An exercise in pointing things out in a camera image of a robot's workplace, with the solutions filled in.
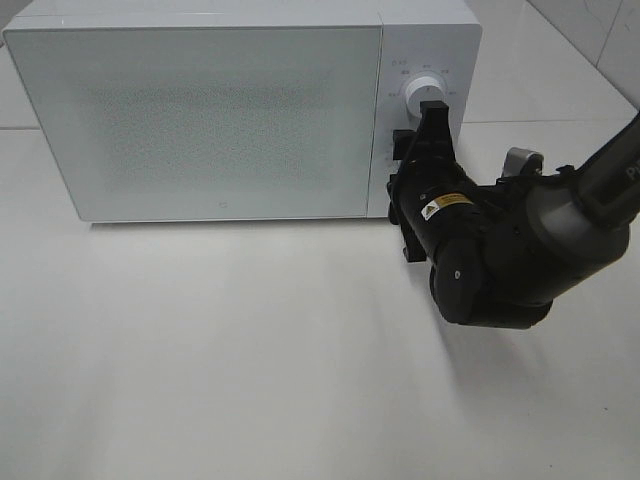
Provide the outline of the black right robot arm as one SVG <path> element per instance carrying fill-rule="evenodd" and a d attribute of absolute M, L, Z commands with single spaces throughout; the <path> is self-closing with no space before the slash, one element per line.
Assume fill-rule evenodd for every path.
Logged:
<path fill-rule="evenodd" d="M 393 134 L 398 170 L 388 218 L 448 322 L 527 329 L 554 300 L 626 252 L 639 212 L 639 123 L 632 120 L 579 167 L 542 171 L 542 156 L 508 151 L 500 177 L 475 183 L 457 162 L 449 109 L 420 106 L 416 129 Z"/>

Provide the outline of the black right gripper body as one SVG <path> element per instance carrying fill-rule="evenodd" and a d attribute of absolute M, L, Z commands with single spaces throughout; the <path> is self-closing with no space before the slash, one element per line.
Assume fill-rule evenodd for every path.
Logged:
<path fill-rule="evenodd" d="M 487 279 L 482 249 L 493 218 L 453 150 L 396 144 L 392 158 L 400 164 L 387 184 L 388 216 L 407 261 L 429 260 L 436 275 L 455 280 Z"/>

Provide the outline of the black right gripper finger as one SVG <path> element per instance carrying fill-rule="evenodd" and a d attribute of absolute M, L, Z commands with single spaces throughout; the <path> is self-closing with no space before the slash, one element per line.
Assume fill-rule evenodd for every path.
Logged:
<path fill-rule="evenodd" d="M 411 147 L 415 131 L 411 129 L 398 129 L 393 131 L 392 160 L 402 161 Z"/>
<path fill-rule="evenodd" d="M 419 157 L 454 158 L 453 138 L 449 125 L 449 106 L 442 100 L 420 103 L 421 120 L 413 143 Z"/>

